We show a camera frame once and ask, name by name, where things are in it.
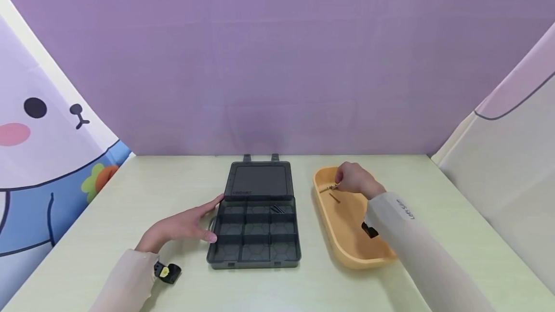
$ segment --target table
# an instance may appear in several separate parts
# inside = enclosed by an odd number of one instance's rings
[[[253,160],[270,159],[254,156]],[[303,258],[294,269],[214,271],[208,244],[161,251],[183,274],[157,282],[143,311],[429,311],[397,262],[355,272],[331,256],[314,204],[322,166],[359,162],[398,192],[470,273],[498,312],[555,311],[555,297],[427,156],[282,156],[291,162]],[[239,156],[133,156],[106,185],[4,312],[87,311],[123,251],[155,221],[223,192]]]

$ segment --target sleeve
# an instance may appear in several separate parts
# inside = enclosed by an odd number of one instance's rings
[[[370,200],[365,223],[394,250],[432,311],[494,311],[468,273],[396,194]]]
[[[110,272],[89,312],[139,312],[156,281],[158,254],[128,249]]]

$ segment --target gray plastic organizer box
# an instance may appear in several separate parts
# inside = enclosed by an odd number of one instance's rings
[[[291,166],[278,161],[231,164],[213,223],[218,241],[208,249],[214,269],[291,268],[301,247]]]

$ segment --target pink cheek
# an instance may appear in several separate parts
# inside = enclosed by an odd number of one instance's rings
[[[25,142],[31,129],[21,123],[8,123],[0,126],[0,146],[15,146]]]

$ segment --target box lid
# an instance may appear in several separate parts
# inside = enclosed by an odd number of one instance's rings
[[[231,164],[225,200],[267,200],[293,198],[289,162],[235,162]]]

